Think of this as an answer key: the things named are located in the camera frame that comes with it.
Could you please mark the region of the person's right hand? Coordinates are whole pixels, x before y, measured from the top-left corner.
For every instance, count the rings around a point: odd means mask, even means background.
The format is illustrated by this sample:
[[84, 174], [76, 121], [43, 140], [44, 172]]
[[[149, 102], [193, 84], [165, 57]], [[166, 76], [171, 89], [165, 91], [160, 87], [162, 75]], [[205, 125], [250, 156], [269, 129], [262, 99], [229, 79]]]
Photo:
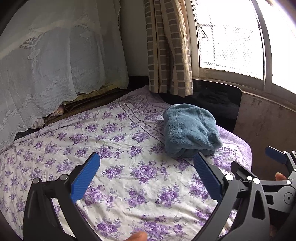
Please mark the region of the person's right hand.
[[285, 177], [282, 173], [277, 172], [275, 174], [275, 179], [276, 179], [276, 181], [286, 181], [287, 177]]

